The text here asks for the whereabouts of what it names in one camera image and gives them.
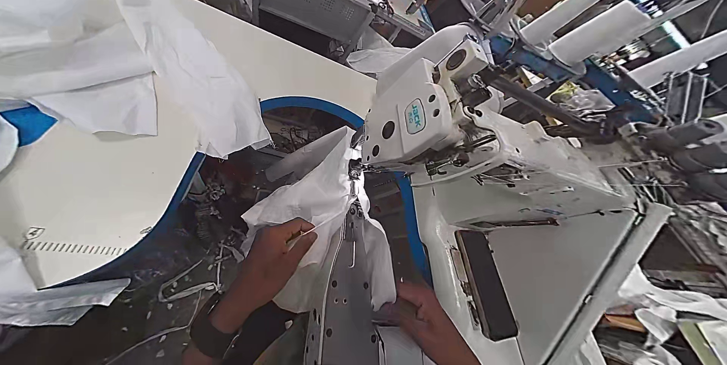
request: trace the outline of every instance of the human hand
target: human hand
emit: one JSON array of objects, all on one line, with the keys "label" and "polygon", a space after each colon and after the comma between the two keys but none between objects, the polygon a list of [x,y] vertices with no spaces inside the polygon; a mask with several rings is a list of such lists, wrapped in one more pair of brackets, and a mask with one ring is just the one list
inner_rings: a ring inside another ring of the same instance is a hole
[{"label": "human hand", "polygon": [[[210,315],[212,325],[235,332],[252,311],[268,303],[285,286],[318,235],[299,217],[257,232],[250,253],[223,299]],[[292,248],[288,242],[302,233]]]},{"label": "human hand", "polygon": [[444,312],[434,291],[427,286],[399,283],[396,294],[400,327],[437,365],[480,364]]}]

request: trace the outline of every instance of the black wristband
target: black wristband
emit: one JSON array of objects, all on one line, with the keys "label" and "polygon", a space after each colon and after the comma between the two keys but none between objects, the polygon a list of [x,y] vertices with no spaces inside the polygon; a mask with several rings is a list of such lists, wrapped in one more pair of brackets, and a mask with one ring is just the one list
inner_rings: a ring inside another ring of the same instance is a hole
[{"label": "black wristband", "polygon": [[222,359],[225,356],[228,348],[238,335],[238,332],[223,333],[214,328],[212,323],[209,322],[209,314],[220,301],[220,298],[222,298],[222,293],[217,292],[207,300],[199,314],[192,321],[192,327],[189,330],[189,335],[199,352],[215,359]]}]

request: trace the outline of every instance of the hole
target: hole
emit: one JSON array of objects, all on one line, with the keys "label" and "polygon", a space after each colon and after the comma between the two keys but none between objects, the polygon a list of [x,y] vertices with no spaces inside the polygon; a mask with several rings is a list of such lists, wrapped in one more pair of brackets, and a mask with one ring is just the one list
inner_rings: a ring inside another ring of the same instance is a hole
[{"label": "hole", "polygon": [[452,55],[449,56],[447,59],[447,65],[446,69],[449,71],[454,70],[455,68],[462,65],[462,63],[465,62],[465,58],[467,57],[467,52],[465,50],[457,50]]},{"label": "hole", "polygon": [[396,129],[396,125],[394,124],[394,121],[390,120],[390,121],[386,122],[384,124],[384,128],[381,130],[381,136],[384,137],[384,139],[391,138],[391,136],[394,135],[394,129]]}]

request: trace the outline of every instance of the blue edge trim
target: blue edge trim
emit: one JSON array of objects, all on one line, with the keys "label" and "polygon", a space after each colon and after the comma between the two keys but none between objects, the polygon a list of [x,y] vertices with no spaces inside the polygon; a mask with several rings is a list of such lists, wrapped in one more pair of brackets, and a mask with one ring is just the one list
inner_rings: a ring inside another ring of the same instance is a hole
[{"label": "blue edge trim", "polygon": [[[345,120],[346,122],[353,125],[355,128],[360,128],[364,124],[364,120],[350,110],[345,109],[332,102],[319,100],[317,98],[279,97],[260,102],[260,109],[263,112],[282,107],[320,109],[321,111],[325,111],[329,114],[335,115]],[[5,118],[8,122],[10,122],[18,129],[20,146],[30,145],[36,140],[40,139],[45,134],[45,132],[48,131],[50,127],[57,122],[55,118],[43,114],[41,111],[38,110],[38,108],[35,108],[33,106],[0,112],[0,115],[2,115],[3,118]],[[148,236],[151,236],[152,233],[155,233],[155,235],[158,236],[160,232],[165,231],[173,224],[173,222],[175,221],[175,212],[177,211],[177,208],[179,207],[182,200],[184,200],[187,189],[192,183],[192,178],[194,177],[194,174],[197,172],[197,170],[199,170],[199,167],[202,165],[205,157],[206,156],[203,153],[199,152],[197,152],[192,157],[192,161],[187,167],[185,174],[182,176],[182,180],[179,182],[179,186],[177,187],[177,190],[172,196],[167,210],[164,211],[161,219],[159,219],[157,224],[154,226],[154,230],[152,230]],[[404,201],[406,233],[409,240],[409,247],[412,251],[414,264],[420,270],[424,279],[431,285],[432,275],[429,268],[427,256],[424,252],[424,246],[419,237],[417,214],[414,210],[413,204],[412,186],[409,182],[409,178],[400,172],[396,173],[396,183],[399,185],[401,197]],[[140,241],[139,243],[135,244],[130,250],[128,250],[127,253],[125,253],[125,255],[128,257],[138,253],[140,249],[143,248],[142,243],[143,242]],[[62,284],[59,284],[58,286],[81,283],[87,278],[90,279],[94,275],[99,274],[101,270],[107,271],[114,269],[114,267],[116,267],[117,265],[121,265],[123,260],[125,259],[114,259],[111,262],[101,267],[98,267],[89,273],[74,278],[73,280],[66,281]]]}]

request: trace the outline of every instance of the table surface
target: table surface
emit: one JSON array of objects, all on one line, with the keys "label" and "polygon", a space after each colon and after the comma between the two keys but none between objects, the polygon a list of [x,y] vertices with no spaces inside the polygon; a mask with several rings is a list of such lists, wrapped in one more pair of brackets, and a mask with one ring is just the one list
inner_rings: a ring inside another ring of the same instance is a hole
[{"label": "table surface", "polygon": [[[313,97],[364,118],[376,81],[197,0],[173,0],[242,74],[260,100]],[[21,249],[36,286],[76,278],[118,258],[167,210],[195,156],[197,128],[154,77],[159,134],[87,134],[56,123],[19,148],[0,175],[0,228]],[[32,228],[43,228],[34,239]]]}]

